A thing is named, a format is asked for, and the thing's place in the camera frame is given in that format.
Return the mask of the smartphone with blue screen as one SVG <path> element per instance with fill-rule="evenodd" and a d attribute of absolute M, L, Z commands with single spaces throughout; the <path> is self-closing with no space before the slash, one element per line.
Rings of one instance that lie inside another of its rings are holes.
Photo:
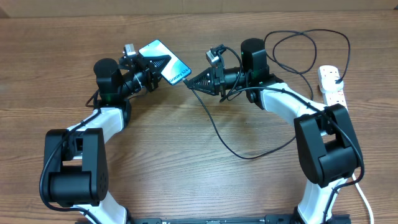
<path fill-rule="evenodd" d="M 148 59 L 149 62 L 153 64 L 155 70 L 158 70 L 170 85 L 176 85 L 192 72 L 192 70 L 159 39 L 145 45 L 139 50 L 139 53 L 144 59 Z"/>

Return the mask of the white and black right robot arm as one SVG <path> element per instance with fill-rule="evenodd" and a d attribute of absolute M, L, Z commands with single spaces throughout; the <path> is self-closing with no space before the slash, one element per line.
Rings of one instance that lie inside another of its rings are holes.
<path fill-rule="evenodd" d="M 265 43 L 258 38 L 241 43 L 239 66 L 226 69 L 224 45 L 210 49 L 211 65 L 186 86 L 193 92 L 227 98 L 245 91 L 251 103 L 283 118 L 295 129 L 298 158 L 307 178 L 300 203 L 291 214 L 268 214 L 266 223 L 351 223 L 349 215 L 334 215 L 340 189 L 356 169 L 364 169 L 363 156 L 347 109 L 327 106 L 294 92 L 269 71 Z"/>

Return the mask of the white charger plug adapter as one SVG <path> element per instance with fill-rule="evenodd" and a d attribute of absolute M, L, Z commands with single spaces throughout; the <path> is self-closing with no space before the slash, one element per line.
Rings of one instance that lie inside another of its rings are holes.
<path fill-rule="evenodd" d="M 344 82 L 335 77 L 321 77 L 319 87 L 322 93 L 334 93 L 343 89 Z"/>

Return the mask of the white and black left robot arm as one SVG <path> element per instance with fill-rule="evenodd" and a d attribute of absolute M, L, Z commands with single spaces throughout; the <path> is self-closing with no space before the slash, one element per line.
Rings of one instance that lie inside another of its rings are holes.
<path fill-rule="evenodd" d="M 171 56 L 125 55 L 104 58 L 93 67 L 98 89 L 88 100 L 92 114 L 66 129 L 45 135 L 39 194 L 58 212 L 80 212 L 91 223 L 132 223 L 126 207 L 110 194 L 105 144 L 130 121 L 129 97 L 153 91 Z"/>

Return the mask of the white power strip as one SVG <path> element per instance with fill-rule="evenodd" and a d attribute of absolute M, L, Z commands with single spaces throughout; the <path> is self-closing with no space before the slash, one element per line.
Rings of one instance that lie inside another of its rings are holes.
<path fill-rule="evenodd" d="M 336 79 L 340 79 L 340 74 L 336 67 L 331 65 L 322 65 L 321 67 L 318 68 L 319 83 L 321 77 L 328 77 L 328 78 L 335 77 Z M 323 102 L 327 106 L 341 104 L 345 108 L 348 108 L 343 89 L 334 93 L 322 93 L 322 95 L 323 95 Z"/>

